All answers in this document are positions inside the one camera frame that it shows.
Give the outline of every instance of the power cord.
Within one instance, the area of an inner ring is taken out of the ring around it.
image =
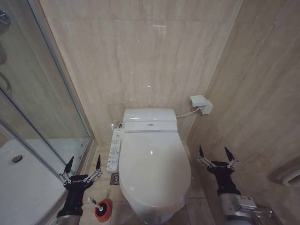
[[[189,114],[195,113],[195,112],[197,112],[199,109],[200,109],[200,107],[198,107],[196,110],[194,110],[194,111],[192,111],[192,112],[188,112],[188,113],[186,113],[186,114],[183,114],[183,115],[176,116],[176,118],[183,117],[183,116],[186,116],[186,115],[189,115]]]

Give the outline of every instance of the shower drain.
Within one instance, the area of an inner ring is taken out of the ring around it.
[[[109,185],[119,185],[119,173],[118,172],[112,173],[111,183]]]
[[[13,163],[18,163],[22,160],[23,156],[19,155],[19,156],[15,156],[13,157],[13,159],[11,160]]]

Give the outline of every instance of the wall outlet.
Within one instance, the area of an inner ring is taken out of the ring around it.
[[[203,115],[209,114],[212,110],[212,103],[206,99],[203,95],[190,96],[190,102],[193,107],[200,107],[200,111]]]
[[[207,105],[207,99],[203,95],[194,95],[189,98],[193,107],[203,107]]]

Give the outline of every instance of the white shower base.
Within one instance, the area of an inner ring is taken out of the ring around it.
[[[64,165],[38,140],[26,140],[51,164],[57,172],[63,172]],[[85,142],[77,139],[48,140],[64,158],[75,156],[74,165],[79,163]],[[22,155],[14,164],[12,158]],[[0,218],[1,225],[33,225],[37,223],[59,200],[64,187],[40,161],[18,141],[11,140],[0,149]]]

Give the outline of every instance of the toilet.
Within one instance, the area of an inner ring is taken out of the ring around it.
[[[120,188],[136,215],[161,224],[185,205],[191,167],[173,109],[126,109]]]

